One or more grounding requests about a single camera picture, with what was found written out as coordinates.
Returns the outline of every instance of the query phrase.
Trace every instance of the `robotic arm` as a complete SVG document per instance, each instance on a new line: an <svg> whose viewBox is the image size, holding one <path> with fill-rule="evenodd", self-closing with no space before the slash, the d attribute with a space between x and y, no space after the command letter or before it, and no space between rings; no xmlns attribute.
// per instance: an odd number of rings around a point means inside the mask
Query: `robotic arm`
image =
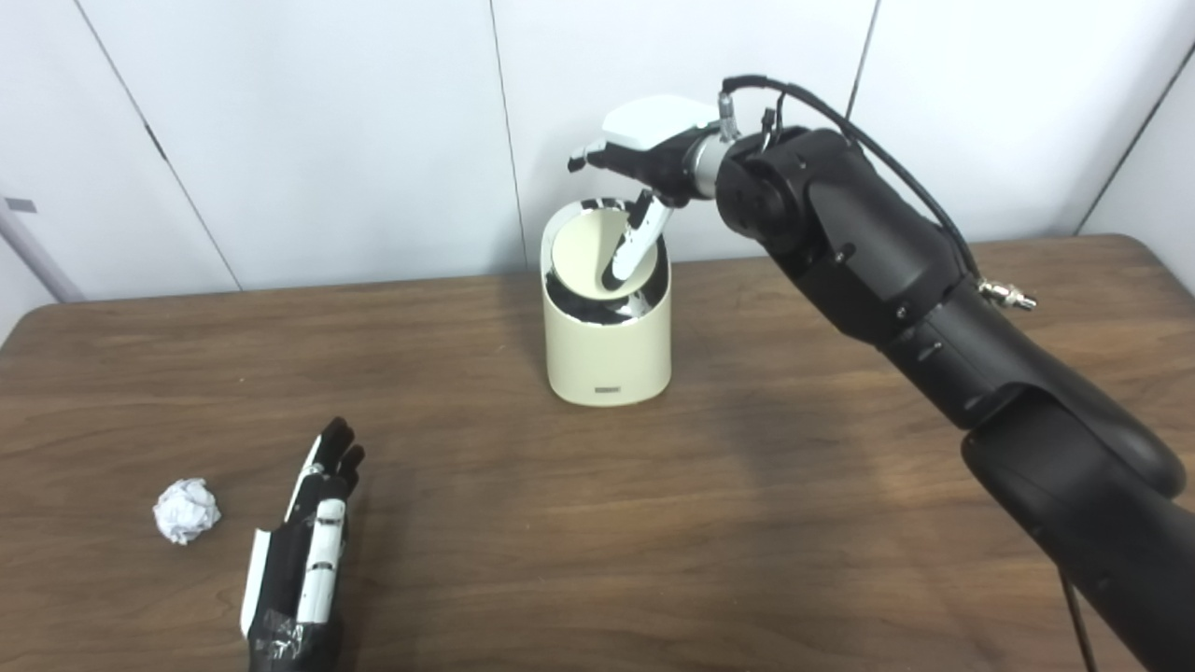
<svg viewBox="0 0 1195 672"><path fill-rule="evenodd" d="M780 98L741 136L731 93ZM784 128L785 96L840 132ZM615 288L672 208L713 200L758 240L842 334L891 361L956 427L963 460L1151 672L1195 670L1195 514L1172 499L1178 457L995 306L1032 308L982 279L945 213L862 130L795 85L723 83L718 106L649 98L612 112L606 138L569 169L608 169L646 185L603 281ZM921 216L875 171L863 146L926 201Z"/></svg>

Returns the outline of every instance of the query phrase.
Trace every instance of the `cable connector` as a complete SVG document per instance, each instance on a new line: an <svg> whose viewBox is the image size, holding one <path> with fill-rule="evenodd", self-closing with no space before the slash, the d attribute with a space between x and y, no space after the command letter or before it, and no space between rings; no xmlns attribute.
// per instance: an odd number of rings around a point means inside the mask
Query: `cable connector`
<svg viewBox="0 0 1195 672"><path fill-rule="evenodd" d="M1004 285L991 280L979 281L979 293L981 297L1000 308L1021 308L1031 311L1037 307L1037 299L1025 294L1016 285Z"/></svg>
<svg viewBox="0 0 1195 672"><path fill-rule="evenodd" d="M742 135L739 133L739 120L735 118L735 100L730 93L718 93L718 129L723 142L734 142Z"/></svg>

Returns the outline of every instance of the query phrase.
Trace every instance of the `wood grain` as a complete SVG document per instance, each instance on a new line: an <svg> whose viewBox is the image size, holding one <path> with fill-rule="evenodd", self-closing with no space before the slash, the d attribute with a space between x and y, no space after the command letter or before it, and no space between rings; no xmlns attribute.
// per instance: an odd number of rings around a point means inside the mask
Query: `wood grain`
<svg viewBox="0 0 1195 672"><path fill-rule="evenodd" d="M1195 303L1152 255L978 253L1195 465ZM765 259L675 292L670 387L614 410L552 396L527 275L32 313L0 349L0 670L244 666L251 530L337 414L369 451L348 668L1080 668L1054 570L880 355ZM149 509L188 476L225 518L178 548Z"/></svg>

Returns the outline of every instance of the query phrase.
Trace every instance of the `wall seam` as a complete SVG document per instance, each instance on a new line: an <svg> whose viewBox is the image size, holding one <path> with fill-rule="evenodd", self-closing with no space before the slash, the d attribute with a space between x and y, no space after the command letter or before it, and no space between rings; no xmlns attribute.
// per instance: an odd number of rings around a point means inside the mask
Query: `wall seam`
<svg viewBox="0 0 1195 672"><path fill-rule="evenodd" d="M523 269L531 270L531 258L527 256L527 227L522 218L522 196L519 194L519 170L515 167L515 140L510 133L510 106L507 104L507 79L502 73L502 49L498 47L498 18L494 12L494 0L490 0L490 30L494 32L494 57L498 63L498 90L502 92L502 121L507 128L507 151L510 155L510 183L515 190L515 212L519 215L519 238L522 243Z"/></svg>
<svg viewBox="0 0 1195 672"><path fill-rule="evenodd" d="M1170 96L1170 90L1175 86L1175 83L1178 81L1178 77L1187 68L1187 63L1191 60L1191 54L1195 54L1195 43L1191 43L1190 48L1187 49L1187 55L1183 56L1182 62L1178 63L1178 68L1175 71L1175 74L1171 75L1170 81L1166 83L1166 87L1162 90L1162 96L1158 96L1158 99L1153 103L1153 108L1150 109L1150 114L1146 115L1145 121L1141 122L1141 127L1136 129L1136 134L1133 135L1133 140L1128 143L1128 147L1124 148L1124 153L1121 154L1120 160L1116 161L1116 166L1113 167L1113 171L1108 175L1108 179L1104 181L1103 187L1099 188L1099 193L1096 194L1096 197L1091 201L1091 207L1087 208L1087 212L1083 215L1083 219L1079 220L1079 225L1074 227L1074 233L1071 236L1078 236L1083 232L1083 227L1087 226L1087 220L1090 220L1092 213L1096 212L1096 207L1099 206L1099 201L1103 200L1104 194L1108 193L1108 188L1116 181L1116 176L1120 175L1121 167L1124 166L1124 161L1128 160L1133 149L1136 148L1138 141L1141 140L1142 135L1145 135L1145 129L1150 127L1150 122L1153 121L1153 116L1158 114L1158 109L1162 108L1166 97Z"/></svg>
<svg viewBox="0 0 1195 672"><path fill-rule="evenodd" d="M91 23L91 17L88 17L86 10L82 8L80 0L73 0L73 2L75 8L79 10L79 16L81 16L84 23L87 24L87 30L91 31L91 36L96 39L99 51L104 54L104 60L108 61L108 67L112 71L112 74L116 75L116 81L118 81L121 84L121 88L124 90L124 96L128 97L129 103L133 105L133 111L135 111L137 118L141 120L142 126L146 128L146 133L157 146L163 160L166 161L166 167L170 170L170 175L174 178L174 183L178 184L178 189L183 193L183 197L186 198L186 204L191 208L191 213L195 214L195 219L198 220L200 226L203 227L203 233L207 234L208 240L212 243L212 248L216 251L216 256L220 257L220 262L223 263L225 270L228 271L228 276L232 277L233 285L237 286L237 289L244 292L245 287L241 286L240 279L237 277L237 273L232 269L232 264L228 263L228 257L225 256L223 250L220 249L220 244L216 243L216 238L212 234L212 230L208 227L207 220L203 219L203 215L200 213L200 208L195 204L195 200L191 198L191 193L186 190L186 185L183 184L183 179L178 176L178 171L174 170L174 164L166 158L166 153L158 142L153 129L149 126L149 121L146 118L145 112L141 111L141 105L137 104L136 98L133 97L133 91L129 90L129 85L124 81L124 78L121 77L121 71L116 68L116 61L114 61L112 55L108 53L108 47L104 47L104 41L102 41L99 38L99 33L96 32L96 26Z"/></svg>

